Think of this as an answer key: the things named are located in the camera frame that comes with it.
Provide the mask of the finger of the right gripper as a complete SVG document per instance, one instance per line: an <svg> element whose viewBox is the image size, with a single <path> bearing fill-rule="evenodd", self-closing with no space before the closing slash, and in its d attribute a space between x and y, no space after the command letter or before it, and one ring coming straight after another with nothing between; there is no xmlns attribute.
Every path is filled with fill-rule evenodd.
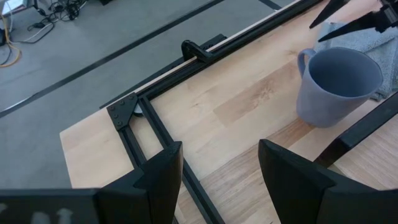
<svg viewBox="0 0 398 224"><path fill-rule="evenodd" d="M346 5L350 0L330 0L329 3L325 6L325 8L319 13L317 18L309 25L309 28L312 29L325 21L327 18L332 16L336 11L341 9L344 5Z"/></svg>
<svg viewBox="0 0 398 224"><path fill-rule="evenodd" d="M365 29L374 29L377 32L386 30L386 15L383 12L369 12L364 16L347 23L346 25L330 32L318 40L323 42L332 38Z"/></svg>

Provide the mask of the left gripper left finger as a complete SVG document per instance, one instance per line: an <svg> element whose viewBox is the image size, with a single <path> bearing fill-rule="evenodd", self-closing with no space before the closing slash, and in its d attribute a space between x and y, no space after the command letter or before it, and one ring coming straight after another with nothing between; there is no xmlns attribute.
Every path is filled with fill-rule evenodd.
<svg viewBox="0 0 398 224"><path fill-rule="evenodd" d="M172 224L182 170L182 142L177 141L99 190L100 223Z"/></svg>

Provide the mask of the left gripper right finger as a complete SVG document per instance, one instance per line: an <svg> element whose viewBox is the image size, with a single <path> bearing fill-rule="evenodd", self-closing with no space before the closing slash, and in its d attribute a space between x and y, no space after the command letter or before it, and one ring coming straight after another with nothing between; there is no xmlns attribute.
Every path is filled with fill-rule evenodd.
<svg viewBox="0 0 398 224"><path fill-rule="evenodd" d="M398 224L398 189L368 187L267 139L258 158L281 224Z"/></svg>

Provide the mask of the blue-grey mug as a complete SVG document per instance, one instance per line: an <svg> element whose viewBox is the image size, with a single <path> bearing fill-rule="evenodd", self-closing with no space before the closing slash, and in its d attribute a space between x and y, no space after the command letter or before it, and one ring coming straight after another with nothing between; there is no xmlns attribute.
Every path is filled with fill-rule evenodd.
<svg viewBox="0 0 398 224"><path fill-rule="evenodd" d="M380 66L353 49L304 49L297 56L297 65L302 82L296 112L317 128L336 125L370 99L383 83Z"/></svg>

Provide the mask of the grey folded cloth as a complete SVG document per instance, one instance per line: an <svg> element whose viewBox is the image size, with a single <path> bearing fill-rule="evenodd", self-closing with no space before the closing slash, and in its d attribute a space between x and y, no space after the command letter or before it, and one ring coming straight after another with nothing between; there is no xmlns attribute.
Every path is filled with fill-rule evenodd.
<svg viewBox="0 0 398 224"><path fill-rule="evenodd" d="M315 44L316 51L331 47L363 52L380 66L383 83L372 100L381 101L398 91L398 28L389 28L383 33L365 29Z"/></svg>

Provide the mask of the white floor device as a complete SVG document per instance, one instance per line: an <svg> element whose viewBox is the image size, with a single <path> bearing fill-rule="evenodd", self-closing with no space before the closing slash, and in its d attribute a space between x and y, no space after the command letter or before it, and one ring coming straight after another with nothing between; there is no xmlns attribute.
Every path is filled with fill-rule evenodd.
<svg viewBox="0 0 398 224"><path fill-rule="evenodd" d="M28 7L28 0L0 0L0 14L6 16Z"/></svg>

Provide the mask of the black aluminium table frame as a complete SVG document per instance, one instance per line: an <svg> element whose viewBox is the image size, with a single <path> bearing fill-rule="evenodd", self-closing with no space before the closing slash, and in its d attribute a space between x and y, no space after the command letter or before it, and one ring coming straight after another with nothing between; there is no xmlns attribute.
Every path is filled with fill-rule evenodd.
<svg viewBox="0 0 398 224"><path fill-rule="evenodd" d="M298 52L327 0L297 0L202 58L108 106L135 167L179 150L179 196L152 211L155 224L278 224L257 147L293 144L311 127L295 112Z"/></svg>

